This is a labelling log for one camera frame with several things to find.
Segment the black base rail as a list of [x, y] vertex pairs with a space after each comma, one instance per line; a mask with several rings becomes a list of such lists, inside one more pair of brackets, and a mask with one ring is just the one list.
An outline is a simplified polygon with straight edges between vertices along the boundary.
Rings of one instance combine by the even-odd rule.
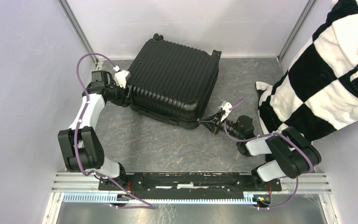
[[273, 179], [257, 183], [250, 173], [127, 173], [116, 180], [120, 187], [108, 179], [99, 180], [101, 191], [120, 191], [121, 188], [136, 197], [147, 199], [241, 199], [244, 192], [257, 194], [281, 191], [281, 183]]

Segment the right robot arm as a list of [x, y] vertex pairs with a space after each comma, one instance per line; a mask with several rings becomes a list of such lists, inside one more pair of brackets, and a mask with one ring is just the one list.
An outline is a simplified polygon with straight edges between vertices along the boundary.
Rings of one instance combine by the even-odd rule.
[[318, 150], [295, 128], [280, 133], [255, 135], [253, 120], [245, 115], [236, 121], [223, 118], [223, 112], [199, 120], [212, 134], [223, 131], [236, 142], [241, 155], [264, 155], [265, 162], [251, 171], [250, 183], [255, 190], [263, 190], [269, 182], [281, 177], [295, 179], [310, 173], [321, 161]]

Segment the black white checkered blanket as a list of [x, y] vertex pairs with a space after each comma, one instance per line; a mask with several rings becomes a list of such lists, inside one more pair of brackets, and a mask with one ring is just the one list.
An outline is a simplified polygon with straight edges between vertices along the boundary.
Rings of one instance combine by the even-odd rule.
[[263, 133], [291, 126], [314, 141], [358, 121], [358, 0], [332, 1], [284, 76], [255, 86]]

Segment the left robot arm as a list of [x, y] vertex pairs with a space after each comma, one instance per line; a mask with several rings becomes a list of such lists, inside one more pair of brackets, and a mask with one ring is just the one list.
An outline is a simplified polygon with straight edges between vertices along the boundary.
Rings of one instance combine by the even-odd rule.
[[58, 142], [66, 169], [110, 178], [116, 190], [128, 184], [125, 169], [119, 162], [105, 157], [103, 146], [95, 132], [95, 126], [107, 102], [121, 107], [131, 103], [130, 77], [127, 70], [118, 70], [114, 75], [98, 70], [91, 73], [91, 82], [84, 87], [82, 105], [73, 123], [58, 133]]

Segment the black suitcase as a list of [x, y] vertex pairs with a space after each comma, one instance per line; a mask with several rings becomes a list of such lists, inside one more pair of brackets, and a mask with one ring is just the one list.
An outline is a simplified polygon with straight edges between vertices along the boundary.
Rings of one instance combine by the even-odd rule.
[[192, 130], [205, 113], [219, 73], [221, 51], [211, 54], [155, 33], [129, 67], [130, 108]]

